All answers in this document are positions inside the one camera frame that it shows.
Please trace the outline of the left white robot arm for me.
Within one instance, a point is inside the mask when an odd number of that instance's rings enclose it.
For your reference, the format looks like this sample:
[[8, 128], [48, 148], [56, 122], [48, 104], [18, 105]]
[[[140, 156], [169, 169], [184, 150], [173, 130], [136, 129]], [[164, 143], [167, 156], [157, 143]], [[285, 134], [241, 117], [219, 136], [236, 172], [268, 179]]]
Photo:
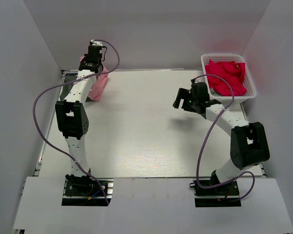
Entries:
[[102, 48], [101, 42], [90, 42], [88, 53], [81, 60], [77, 79], [63, 100], [57, 101], [55, 105], [58, 129], [73, 157], [71, 173], [65, 177], [84, 195], [93, 190], [93, 182], [88, 176], [91, 170], [85, 153], [85, 134], [89, 128], [89, 120], [84, 104], [91, 87], [97, 81], [97, 74], [103, 71]]

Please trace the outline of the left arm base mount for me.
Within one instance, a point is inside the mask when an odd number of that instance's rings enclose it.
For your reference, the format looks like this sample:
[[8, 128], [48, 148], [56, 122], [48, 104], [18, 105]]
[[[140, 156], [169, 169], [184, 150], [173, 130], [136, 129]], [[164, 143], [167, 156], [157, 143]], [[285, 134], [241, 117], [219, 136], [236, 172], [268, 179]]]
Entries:
[[106, 207], [113, 194], [113, 179], [65, 176], [62, 206]]

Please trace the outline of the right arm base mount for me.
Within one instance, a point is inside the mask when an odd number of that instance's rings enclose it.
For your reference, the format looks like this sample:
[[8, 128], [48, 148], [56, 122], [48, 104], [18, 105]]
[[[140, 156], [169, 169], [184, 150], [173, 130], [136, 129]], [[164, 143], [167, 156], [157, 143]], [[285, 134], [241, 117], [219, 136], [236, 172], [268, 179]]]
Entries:
[[216, 188], [203, 189], [194, 180], [189, 184], [189, 187], [194, 189], [196, 208], [241, 207], [236, 181]]

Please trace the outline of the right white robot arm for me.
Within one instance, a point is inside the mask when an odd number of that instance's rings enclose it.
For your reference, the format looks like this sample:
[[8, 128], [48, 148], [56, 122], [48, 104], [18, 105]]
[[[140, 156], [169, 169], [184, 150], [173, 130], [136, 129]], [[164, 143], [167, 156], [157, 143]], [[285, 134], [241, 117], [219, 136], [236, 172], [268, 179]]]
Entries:
[[218, 126], [230, 137], [230, 158], [212, 172], [209, 185], [199, 184], [201, 189], [211, 189], [223, 194], [229, 183], [248, 173], [248, 169], [270, 159], [270, 151], [263, 124], [240, 119], [216, 99], [210, 99], [207, 85], [193, 83], [191, 88], [178, 90], [173, 107], [194, 112]]

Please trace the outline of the pink t-shirt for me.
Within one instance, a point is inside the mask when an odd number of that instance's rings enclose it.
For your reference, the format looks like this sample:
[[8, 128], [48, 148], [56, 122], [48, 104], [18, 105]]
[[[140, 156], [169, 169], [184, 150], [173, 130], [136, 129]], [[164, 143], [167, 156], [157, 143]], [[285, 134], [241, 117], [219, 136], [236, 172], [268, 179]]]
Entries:
[[94, 76], [86, 80], [82, 80], [79, 84], [82, 86], [81, 101], [85, 104], [86, 101], [100, 101], [105, 85], [108, 80], [108, 74], [99, 75], [94, 83]]

